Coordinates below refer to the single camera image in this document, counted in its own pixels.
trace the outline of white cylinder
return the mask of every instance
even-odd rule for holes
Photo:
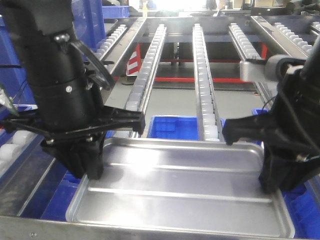
[[[21,146],[17,144],[4,144],[0,147],[0,160],[10,161],[16,159],[21,152]]]
[[[26,131],[26,130],[16,131],[16,133],[13,135],[12,143],[20,146],[24,146],[27,143],[30,143],[34,135],[35,134],[33,132]]]

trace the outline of black cable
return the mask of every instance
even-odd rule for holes
[[[102,86],[105,89],[109,87],[113,87],[115,85],[115,81],[105,66],[101,63],[101,61],[94,55],[87,45],[85,45],[81,40],[75,40],[70,43],[75,49],[77,49],[80,53],[85,55],[89,62],[93,65],[95,70],[98,73],[102,74],[105,79],[99,79],[98,77],[94,79],[97,81],[97,84]]]
[[[22,89],[22,88],[25,88],[25,86],[23,87],[23,85],[25,85],[25,84],[28,84],[28,83],[27,83],[27,79],[25,79],[25,80],[21,83],[18,91],[16,92],[16,94],[14,95],[14,97],[12,98],[12,100],[15,100],[16,96],[20,93],[21,89]]]
[[[286,107],[289,110],[289,113],[293,119],[293,122],[295,124],[295,126],[297,127],[298,131],[303,135],[304,139],[318,152],[318,154],[320,155],[320,148],[317,146],[317,144],[312,140],[312,138],[309,136],[309,134],[306,132],[306,130],[304,129],[304,127],[301,125],[298,116],[295,113],[294,108],[292,107],[290,101],[288,100],[287,96],[284,94],[284,92],[282,91],[282,88],[279,87],[278,88],[278,94],[281,97],[281,99],[283,100],[284,104],[286,105]]]
[[[24,84],[24,86],[23,86],[23,88],[22,88],[22,90],[21,90],[21,92],[20,92],[19,98],[18,98],[18,103],[17,103],[18,106],[20,105],[22,93],[24,92],[24,90],[26,89],[27,86],[28,86],[28,83],[27,83],[27,81],[25,80],[25,84]]]
[[[21,69],[20,65],[0,65],[0,69]]]
[[[263,105],[262,109],[261,109],[261,113],[263,113],[265,107],[267,106],[268,103],[270,103],[273,99],[275,99],[276,96],[273,96],[272,98],[270,98],[268,101],[266,101],[266,103]]]

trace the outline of screw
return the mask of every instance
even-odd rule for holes
[[[296,156],[296,161],[298,163],[305,163],[308,161],[308,156],[307,155],[303,155],[303,154],[299,154]]]
[[[94,138],[91,136],[91,137],[88,137],[88,138],[86,139],[86,142],[87,142],[87,143],[91,143],[93,140],[94,140]]]
[[[29,235],[31,238],[36,238],[38,236],[36,232],[31,232]]]
[[[54,140],[54,139],[50,139],[50,140],[46,140],[45,142],[46,142],[46,144],[48,144],[48,145],[52,145],[52,144],[55,143],[55,140]]]
[[[66,91],[67,93],[71,93],[71,92],[72,92],[72,86],[67,86],[67,87],[65,88],[65,91]]]

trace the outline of metal rail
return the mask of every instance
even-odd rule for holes
[[[200,24],[193,26],[192,48],[199,139],[224,141],[205,37]]]
[[[250,24],[272,52],[296,58],[307,57],[307,54],[301,48],[288,39],[275,26],[272,26],[262,16],[251,16]]]
[[[99,60],[110,52],[113,46],[119,41],[119,39],[125,34],[128,27],[125,24],[121,24],[111,35],[101,44],[100,48],[94,53]]]
[[[127,29],[126,32],[123,31],[125,33],[122,35],[121,39],[120,37],[119,39],[116,39],[115,35],[112,36],[112,40],[117,44],[112,45],[112,50],[106,51],[103,56],[100,57],[100,60],[114,63],[107,66],[108,71],[113,77],[119,77],[124,73],[127,62],[129,61],[146,29],[146,19],[138,18]],[[110,93],[111,90],[101,90],[103,102],[107,101]]]
[[[314,34],[316,37],[320,34],[320,22],[314,21],[312,25],[310,26],[310,31],[312,34]]]
[[[244,34],[244,32],[235,22],[230,23],[229,35],[232,39],[232,43],[236,51],[238,52],[241,60],[243,61],[247,59],[262,60],[259,53],[251,44],[247,36]]]
[[[304,41],[299,35],[295,34],[291,29],[286,27],[281,22],[275,22],[274,26],[281,32],[287,39],[292,41],[298,48],[300,48],[307,56],[310,54],[313,46]]]
[[[160,24],[155,31],[153,40],[145,55],[141,69],[135,79],[131,92],[126,100],[124,108],[130,111],[139,111],[146,114],[150,100],[152,87],[156,78],[162,50],[165,44],[167,28]],[[116,132],[116,137],[139,137],[137,132]]]

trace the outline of roller conveyor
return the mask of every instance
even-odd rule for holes
[[[200,24],[193,27],[192,48],[199,139],[223,141],[207,48]]]
[[[312,31],[317,32],[316,30],[317,25],[319,24],[319,17],[308,18],[307,23]],[[134,111],[139,110],[144,113],[146,112],[164,43],[192,43],[196,107],[200,138],[201,140],[220,140],[221,142],[223,141],[223,138],[220,134],[222,126],[218,114],[219,106],[217,106],[217,102],[215,100],[212,76],[209,67],[210,59],[208,55],[210,55],[210,51],[207,52],[208,48],[206,47],[206,43],[226,42],[236,44],[238,47],[236,46],[235,49],[242,61],[263,60],[259,54],[257,45],[255,44],[257,42],[261,42],[261,40],[268,46],[269,50],[272,51],[272,54],[287,54],[301,58],[305,58],[308,55],[309,49],[311,49],[310,46],[312,45],[312,41],[305,38],[303,35],[301,37],[302,40],[299,39],[293,41],[290,39],[290,36],[300,36],[300,33],[293,28],[290,30],[290,25],[283,21],[281,17],[218,17],[217,19],[210,18],[210,20],[208,20],[208,18],[201,17],[186,19],[123,19],[119,21],[115,29],[117,28],[119,28],[118,30],[123,31],[115,30],[113,34],[116,35],[110,35],[110,40],[113,40],[114,43],[106,41],[105,44],[101,45],[100,50],[98,50],[96,54],[96,56],[101,60],[114,62],[114,64],[110,64],[108,67],[114,77],[120,76],[124,71],[124,66],[137,43],[142,41],[151,42],[151,47],[146,54],[141,71],[127,98],[125,104],[126,109]],[[257,76],[258,75],[252,74],[250,76],[250,81],[253,81]],[[276,83],[274,82],[268,83],[268,85],[263,82],[255,83],[258,92],[261,94],[263,102],[267,102],[275,94],[275,85]],[[271,105],[272,101],[267,105],[267,107],[270,108]],[[211,134],[212,126],[217,126],[218,136],[213,137]],[[115,135],[126,138],[138,137],[135,133],[129,132],[123,134],[123,132],[125,131],[117,131]],[[39,150],[28,154],[25,158],[29,158],[30,162],[36,166],[37,162],[39,162],[38,155]],[[23,195],[22,186],[19,188],[21,192],[16,193],[17,198],[23,195],[23,200],[25,200],[24,202],[16,202],[16,208],[13,211],[5,211],[4,209],[0,211],[2,213],[2,216],[0,216],[0,225],[3,229],[3,232],[0,233],[0,237],[4,237],[4,239],[6,239],[7,236],[10,236],[13,239],[21,239],[20,236],[24,236],[25,239],[32,239],[36,236],[38,239],[64,239],[65,237],[70,237],[72,235],[71,239],[104,239],[106,236],[110,237],[110,239],[163,239],[164,235],[159,231],[141,230],[135,231],[133,234],[132,229],[126,229],[125,227],[115,229],[112,226],[105,225],[77,224],[17,217],[18,215],[23,215],[24,207],[28,207],[29,201],[36,195],[38,188],[40,189],[44,179],[51,176],[51,173],[54,170],[53,166],[55,166],[55,161],[53,159],[47,159],[40,166],[42,167],[38,169],[38,174],[35,177],[32,172],[33,170],[28,166],[27,161],[23,161],[23,165],[19,168],[18,166],[15,166],[18,169],[10,169],[12,178],[6,179],[9,184],[0,186],[0,191],[2,191],[2,193],[7,192],[6,195],[3,194],[2,197],[0,197],[0,201],[2,203],[2,200],[7,200],[5,197],[9,196],[8,193],[10,187],[15,184],[23,184],[21,179],[18,181],[18,179],[15,180],[15,178],[24,178],[23,181],[27,182],[29,179],[31,180],[35,177],[35,181],[30,182],[28,189],[26,189],[26,191],[30,191],[30,189],[33,188],[32,193],[24,192]],[[313,190],[316,197],[320,196],[320,194],[317,195],[319,192],[319,182],[317,178],[312,179],[306,185],[309,189]],[[178,231],[168,231],[165,234],[165,239],[179,238],[183,238],[185,240],[194,240],[199,238],[208,240],[221,238],[230,240],[249,240],[253,238],[260,240],[284,239],[269,236],[238,235],[236,233],[219,233],[208,236],[206,234],[199,234],[198,232],[195,232],[193,235],[183,235]]]

